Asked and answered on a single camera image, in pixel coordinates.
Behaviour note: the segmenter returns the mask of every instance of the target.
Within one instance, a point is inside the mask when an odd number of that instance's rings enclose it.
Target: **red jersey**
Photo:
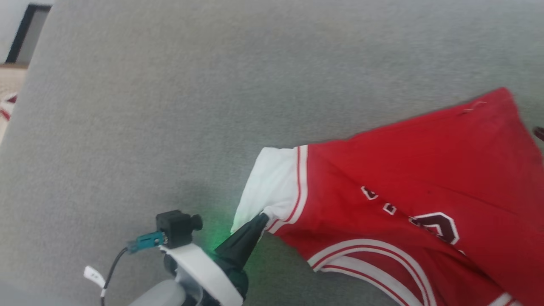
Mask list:
[[[233,230],[260,212],[315,271],[400,305],[543,305],[544,169],[510,93],[257,158]]]

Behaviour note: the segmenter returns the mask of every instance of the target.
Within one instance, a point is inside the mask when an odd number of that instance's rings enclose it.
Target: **gray fabric surface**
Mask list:
[[[73,301],[58,296],[47,297],[43,294],[29,294],[29,292],[22,291],[2,280],[0,280],[0,297],[2,297],[2,306],[79,306]]]
[[[544,121],[537,0],[58,0],[0,146],[0,278],[98,304],[122,243],[172,209],[197,242],[228,236],[264,146],[346,138],[496,87]],[[315,274],[270,235],[247,305],[393,305]],[[156,250],[122,258],[125,305],[165,279]]]

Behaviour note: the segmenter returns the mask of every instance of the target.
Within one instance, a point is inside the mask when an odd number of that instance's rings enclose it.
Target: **red fabric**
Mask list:
[[[5,111],[5,109],[0,109],[0,115],[4,116],[4,118],[9,121],[9,119],[11,118],[11,115]]]
[[[487,305],[508,292],[525,306],[544,304],[542,156],[507,89],[309,145],[307,177],[302,215],[275,233],[305,259],[336,243],[381,241],[421,266],[431,292],[391,268],[395,255],[377,255],[379,247],[352,246],[349,256],[394,276],[420,301],[432,294],[436,305]],[[433,223],[448,218],[454,229]]]

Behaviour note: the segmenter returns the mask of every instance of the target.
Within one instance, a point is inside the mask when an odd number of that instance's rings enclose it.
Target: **robotic arm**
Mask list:
[[[207,255],[192,243],[193,230],[202,229],[199,215],[179,210],[158,214],[157,232],[140,236],[127,248],[135,253],[159,246],[164,267],[175,280],[157,284],[129,306],[241,306],[249,288],[244,266],[268,220],[263,213],[256,216]]]

